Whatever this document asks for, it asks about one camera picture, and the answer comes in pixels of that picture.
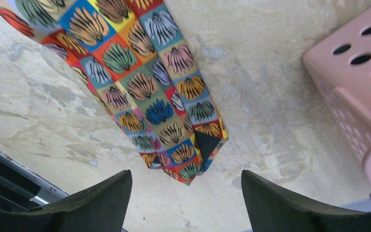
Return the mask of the pink plastic basket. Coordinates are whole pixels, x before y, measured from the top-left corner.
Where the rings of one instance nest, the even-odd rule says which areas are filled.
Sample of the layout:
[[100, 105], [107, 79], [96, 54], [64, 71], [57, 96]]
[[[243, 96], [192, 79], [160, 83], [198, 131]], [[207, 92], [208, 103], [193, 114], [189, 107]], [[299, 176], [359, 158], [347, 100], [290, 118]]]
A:
[[371, 185], [371, 8], [303, 56]]

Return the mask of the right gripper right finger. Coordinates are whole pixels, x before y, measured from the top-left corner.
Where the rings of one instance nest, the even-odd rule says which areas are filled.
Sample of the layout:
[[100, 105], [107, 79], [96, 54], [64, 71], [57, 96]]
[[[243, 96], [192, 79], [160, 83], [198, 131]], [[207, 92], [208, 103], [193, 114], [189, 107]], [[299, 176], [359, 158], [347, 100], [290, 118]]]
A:
[[371, 212], [316, 201], [250, 170], [242, 171], [241, 185], [255, 232], [371, 232]]

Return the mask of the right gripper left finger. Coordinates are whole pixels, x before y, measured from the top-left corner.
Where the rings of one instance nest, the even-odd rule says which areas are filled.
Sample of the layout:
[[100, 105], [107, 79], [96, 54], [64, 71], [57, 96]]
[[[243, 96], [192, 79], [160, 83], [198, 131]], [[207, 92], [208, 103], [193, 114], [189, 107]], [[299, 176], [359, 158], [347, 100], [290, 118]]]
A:
[[59, 201], [14, 213], [0, 210], [0, 232], [120, 232], [132, 190], [123, 170]]

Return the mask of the colourful patterned tie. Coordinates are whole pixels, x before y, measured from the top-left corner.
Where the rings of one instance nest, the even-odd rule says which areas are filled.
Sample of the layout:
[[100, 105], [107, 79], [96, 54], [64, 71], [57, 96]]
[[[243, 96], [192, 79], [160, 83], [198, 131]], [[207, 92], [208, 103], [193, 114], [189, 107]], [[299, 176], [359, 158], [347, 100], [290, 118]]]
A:
[[149, 169], [189, 185], [228, 140], [162, 0], [0, 0], [0, 16], [64, 59]]

